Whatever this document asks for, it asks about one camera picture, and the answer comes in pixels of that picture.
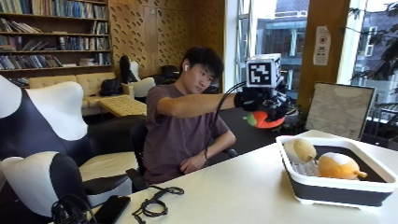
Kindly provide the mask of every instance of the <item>beige sofa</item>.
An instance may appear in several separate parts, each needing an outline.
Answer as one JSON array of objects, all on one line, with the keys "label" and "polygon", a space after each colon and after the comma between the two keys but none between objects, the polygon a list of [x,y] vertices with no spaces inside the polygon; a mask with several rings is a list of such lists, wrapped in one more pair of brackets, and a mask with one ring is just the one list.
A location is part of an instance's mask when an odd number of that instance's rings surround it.
[{"label": "beige sofa", "polygon": [[[58,76],[58,77],[31,77],[28,79],[28,86],[31,89],[43,88],[66,81],[78,82],[84,88],[83,99],[83,115],[94,115],[101,113],[99,101],[104,98],[120,97],[100,96],[101,84],[105,79],[115,78],[115,73],[96,73],[96,74],[80,74],[76,76]],[[124,95],[129,95],[135,99],[133,86],[124,85]]]}]

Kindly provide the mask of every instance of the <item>wooden wall panel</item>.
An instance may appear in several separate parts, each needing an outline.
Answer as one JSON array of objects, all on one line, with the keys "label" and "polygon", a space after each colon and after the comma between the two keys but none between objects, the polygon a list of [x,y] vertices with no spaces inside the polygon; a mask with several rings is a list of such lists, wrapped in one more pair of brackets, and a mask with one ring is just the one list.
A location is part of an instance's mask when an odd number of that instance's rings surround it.
[{"label": "wooden wall panel", "polygon": [[187,49],[212,47],[223,56],[225,0],[109,0],[113,59],[125,54],[140,64],[140,77],[180,67]]},{"label": "wooden wall panel", "polygon": [[197,44],[213,48],[223,57],[225,0],[203,0],[192,7],[192,11],[196,12],[192,33],[197,35]]},{"label": "wooden wall panel", "polygon": [[127,55],[147,67],[144,11],[136,1],[109,1],[109,18],[116,73],[120,74],[119,61]]},{"label": "wooden wall panel", "polygon": [[159,25],[159,58],[160,66],[180,67],[181,57],[188,48],[187,12],[160,8],[157,10]]}]

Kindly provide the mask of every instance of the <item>paper sign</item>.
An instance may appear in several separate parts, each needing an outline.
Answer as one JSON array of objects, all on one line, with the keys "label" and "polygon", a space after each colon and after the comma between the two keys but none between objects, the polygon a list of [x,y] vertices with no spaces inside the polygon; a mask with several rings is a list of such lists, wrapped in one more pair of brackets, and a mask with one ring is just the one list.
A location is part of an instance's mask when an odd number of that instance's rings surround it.
[{"label": "paper sign", "polygon": [[332,34],[326,26],[316,28],[316,43],[313,52],[313,64],[328,65],[329,51],[332,47]]}]

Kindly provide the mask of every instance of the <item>black phone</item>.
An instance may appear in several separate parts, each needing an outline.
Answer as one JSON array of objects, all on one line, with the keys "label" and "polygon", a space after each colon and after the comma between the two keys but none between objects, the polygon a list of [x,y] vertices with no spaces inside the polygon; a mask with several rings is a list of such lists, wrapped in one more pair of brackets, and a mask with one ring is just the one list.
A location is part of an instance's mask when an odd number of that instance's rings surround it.
[{"label": "black phone", "polygon": [[131,202],[131,198],[125,196],[113,195],[104,202],[99,211],[95,213],[95,217],[98,219],[99,224],[113,224],[120,218],[125,207]]}]

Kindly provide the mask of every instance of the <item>white table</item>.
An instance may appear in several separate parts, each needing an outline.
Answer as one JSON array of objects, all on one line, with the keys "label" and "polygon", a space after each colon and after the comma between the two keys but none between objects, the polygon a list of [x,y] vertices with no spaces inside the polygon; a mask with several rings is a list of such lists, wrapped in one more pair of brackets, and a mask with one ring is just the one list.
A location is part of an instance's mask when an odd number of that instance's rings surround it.
[{"label": "white table", "polygon": [[[308,131],[301,136],[337,137],[318,131]],[[398,174],[397,151],[361,142],[356,144]],[[185,194],[165,194],[161,197],[169,214],[161,217],[141,215],[148,224],[398,223],[398,189],[374,211],[325,204],[301,204],[295,197],[276,144],[160,186],[180,187]],[[131,195],[132,202],[119,224],[139,223],[131,214],[156,192],[156,189],[147,189]]]}]

